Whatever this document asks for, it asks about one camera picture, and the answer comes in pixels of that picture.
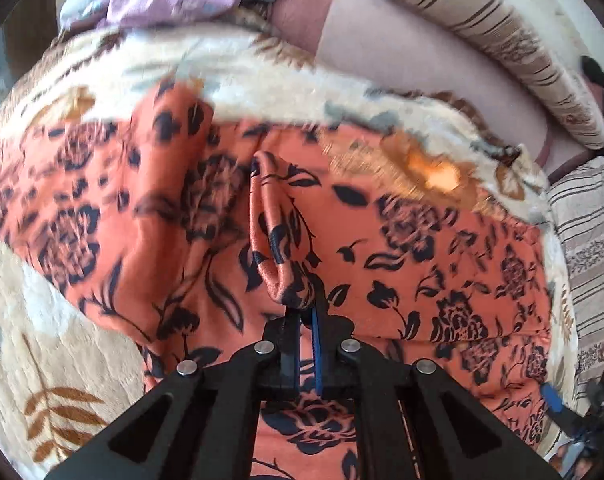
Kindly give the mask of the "orange black floral garment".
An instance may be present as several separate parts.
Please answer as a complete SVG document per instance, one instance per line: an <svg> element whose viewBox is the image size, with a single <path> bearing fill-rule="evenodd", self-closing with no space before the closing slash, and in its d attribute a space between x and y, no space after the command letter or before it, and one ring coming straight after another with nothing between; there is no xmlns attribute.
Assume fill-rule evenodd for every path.
<svg viewBox="0 0 604 480"><path fill-rule="evenodd" d="M351 125L216 122L188 84L121 120L0 136L0 448L39 479L180 362L227 361L325 296L390 360L432 359L537 446L541 233L411 200ZM348 153L380 157L345 170Z"/></svg>

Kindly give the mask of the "cream leaf-pattern plush blanket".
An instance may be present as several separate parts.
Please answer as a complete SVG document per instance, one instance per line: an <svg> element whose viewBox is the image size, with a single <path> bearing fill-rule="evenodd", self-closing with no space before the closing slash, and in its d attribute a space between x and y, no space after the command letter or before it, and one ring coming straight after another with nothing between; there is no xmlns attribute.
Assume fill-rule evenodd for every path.
<svg viewBox="0 0 604 480"><path fill-rule="evenodd" d="M537 228L550 304L541 382L550 380L571 396L574 316L547 179L523 145L494 138L473 110L449 96L378 90L236 26L88 32L46 53L17 84L0 107L0 136L45 119L121 120L168 81L191 86L216 122L250 118L371 131L387 143L389 179L406 188L411 200L479 214L501 210ZM541 441L532 448L546 453L558 437L544 414Z"/></svg>

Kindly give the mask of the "striped floral pillow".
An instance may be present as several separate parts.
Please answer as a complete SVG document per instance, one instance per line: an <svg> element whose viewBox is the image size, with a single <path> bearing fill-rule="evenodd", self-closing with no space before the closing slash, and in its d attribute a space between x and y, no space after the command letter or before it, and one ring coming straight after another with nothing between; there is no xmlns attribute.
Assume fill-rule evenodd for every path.
<svg viewBox="0 0 604 480"><path fill-rule="evenodd" d="M578 334L575 393L583 411L587 382L604 372L604 156L553 184L549 203L568 268Z"/></svg>

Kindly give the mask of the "pink quilted bed sheet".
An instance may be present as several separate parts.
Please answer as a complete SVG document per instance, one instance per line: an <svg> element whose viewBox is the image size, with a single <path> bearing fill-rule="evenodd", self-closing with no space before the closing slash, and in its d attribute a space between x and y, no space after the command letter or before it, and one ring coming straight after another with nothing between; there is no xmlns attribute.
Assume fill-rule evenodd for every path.
<svg viewBox="0 0 604 480"><path fill-rule="evenodd" d="M277 0L270 22L289 44L377 87L451 92L500 139L524 144L550 180L593 156L502 66L389 0Z"/></svg>

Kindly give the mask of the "purple floral cloth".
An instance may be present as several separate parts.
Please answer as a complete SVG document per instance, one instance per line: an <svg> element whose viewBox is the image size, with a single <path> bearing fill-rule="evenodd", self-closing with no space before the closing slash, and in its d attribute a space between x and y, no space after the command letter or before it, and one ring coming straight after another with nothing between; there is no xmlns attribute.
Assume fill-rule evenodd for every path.
<svg viewBox="0 0 604 480"><path fill-rule="evenodd" d="M109 0L101 26L148 28L183 25L218 18L240 0Z"/></svg>

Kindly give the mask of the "striped beige pillow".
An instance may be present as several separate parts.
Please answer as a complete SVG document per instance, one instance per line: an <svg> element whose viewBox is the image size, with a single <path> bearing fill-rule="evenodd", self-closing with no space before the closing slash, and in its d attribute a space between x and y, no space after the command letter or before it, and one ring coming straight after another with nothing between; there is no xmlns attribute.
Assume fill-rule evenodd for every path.
<svg viewBox="0 0 604 480"><path fill-rule="evenodd" d="M592 92L541 29L510 0L393 0L454 32L500 63L590 150L604 146L604 118Z"/></svg>

